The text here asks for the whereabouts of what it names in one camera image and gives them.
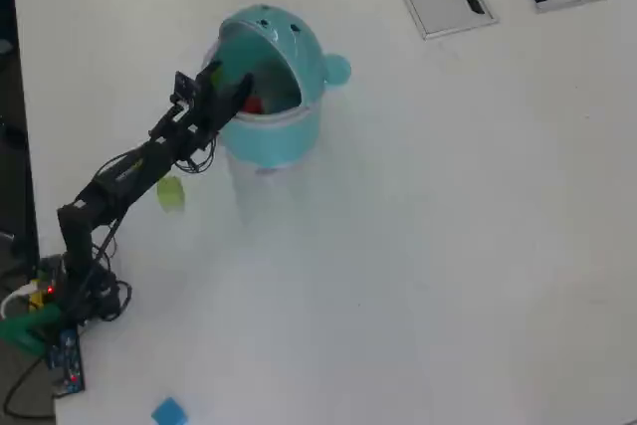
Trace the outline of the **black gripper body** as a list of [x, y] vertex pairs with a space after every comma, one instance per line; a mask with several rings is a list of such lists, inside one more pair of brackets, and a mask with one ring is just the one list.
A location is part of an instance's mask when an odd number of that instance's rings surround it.
[[211, 81], [205, 81], [196, 94], [190, 122], [206, 134], [217, 134], [234, 116], [233, 87], [217, 90]]

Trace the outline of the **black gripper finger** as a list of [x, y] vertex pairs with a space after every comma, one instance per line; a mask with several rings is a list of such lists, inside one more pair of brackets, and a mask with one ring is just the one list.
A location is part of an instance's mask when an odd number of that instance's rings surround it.
[[219, 78], [222, 74], [222, 63], [218, 60], [211, 60], [198, 73], [198, 88], [200, 93], [215, 93], [218, 88]]
[[251, 73], [245, 74], [242, 79], [231, 85], [226, 91], [227, 109], [230, 114], [237, 114], [241, 111], [248, 98], [252, 94], [254, 76]]

